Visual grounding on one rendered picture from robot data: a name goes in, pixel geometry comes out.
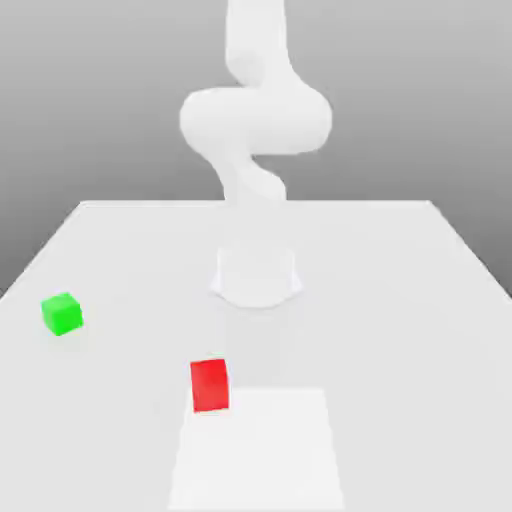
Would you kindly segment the small green cube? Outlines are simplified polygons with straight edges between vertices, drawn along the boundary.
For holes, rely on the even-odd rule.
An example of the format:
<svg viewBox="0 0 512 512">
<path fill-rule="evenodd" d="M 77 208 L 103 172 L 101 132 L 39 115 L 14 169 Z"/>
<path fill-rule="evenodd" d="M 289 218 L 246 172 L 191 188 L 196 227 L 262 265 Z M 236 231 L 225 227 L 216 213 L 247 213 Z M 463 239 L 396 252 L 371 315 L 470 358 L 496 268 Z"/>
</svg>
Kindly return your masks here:
<svg viewBox="0 0 512 512">
<path fill-rule="evenodd" d="M 62 293 L 43 300 L 41 312 L 46 327 L 56 336 L 83 326 L 80 303 L 69 293 Z"/>
</svg>

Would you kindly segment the small red cube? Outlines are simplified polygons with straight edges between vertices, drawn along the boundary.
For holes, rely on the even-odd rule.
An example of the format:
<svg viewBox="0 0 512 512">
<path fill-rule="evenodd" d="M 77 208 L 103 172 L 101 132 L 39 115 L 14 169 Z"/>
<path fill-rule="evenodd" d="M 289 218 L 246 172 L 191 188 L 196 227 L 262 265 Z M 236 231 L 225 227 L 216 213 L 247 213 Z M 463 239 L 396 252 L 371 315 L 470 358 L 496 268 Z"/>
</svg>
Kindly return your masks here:
<svg viewBox="0 0 512 512">
<path fill-rule="evenodd" d="M 195 413 L 229 408 L 229 380 L 223 358 L 193 361 L 190 372 Z"/>
</svg>

